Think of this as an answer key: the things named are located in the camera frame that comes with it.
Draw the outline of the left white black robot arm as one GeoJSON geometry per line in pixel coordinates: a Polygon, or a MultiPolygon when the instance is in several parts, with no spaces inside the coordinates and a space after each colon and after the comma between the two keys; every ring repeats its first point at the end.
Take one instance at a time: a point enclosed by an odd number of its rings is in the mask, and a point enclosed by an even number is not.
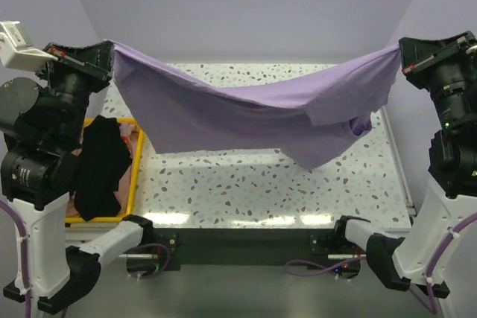
{"type": "Polygon", "coordinates": [[[1,86],[1,207],[16,224],[18,268],[3,294],[25,304],[25,316],[55,315],[85,297],[103,267],[132,249],[154,245],[152,222],[129,215],[89,243],[67,246],[65,218],[90,95],[109,84],[113,44],[38,49],[1,39],[1,63],[33,72],[1,86]]]}

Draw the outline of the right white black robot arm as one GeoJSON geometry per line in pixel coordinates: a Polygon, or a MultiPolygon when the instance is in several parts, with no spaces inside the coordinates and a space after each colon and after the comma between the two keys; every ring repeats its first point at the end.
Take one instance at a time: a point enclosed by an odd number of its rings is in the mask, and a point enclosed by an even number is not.
{"type": "Polygon", "coordinates": [[[404,238],[352,216],[342,216],[330,236],[339,252],[364,250],[387,289],[416,285],[445,299],[447,263],[476,222],[476,37],[470,31],[437,40],[403,37],[399,47],[403,75],[429,92],[440,122],[429,148],[425,199],[404,238]]]}

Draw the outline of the purple t shirt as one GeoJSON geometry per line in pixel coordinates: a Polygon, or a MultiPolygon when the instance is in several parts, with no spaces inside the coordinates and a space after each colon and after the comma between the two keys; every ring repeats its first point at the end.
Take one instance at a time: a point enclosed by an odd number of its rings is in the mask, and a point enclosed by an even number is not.
{"type": "Polygon", "coordinates": [[[120,42],[112,56],[116,87],[158,154],[275,148],[313,170],[371,131],[401,52],[394,45],[301,77],[230,87],[120,42]]]}

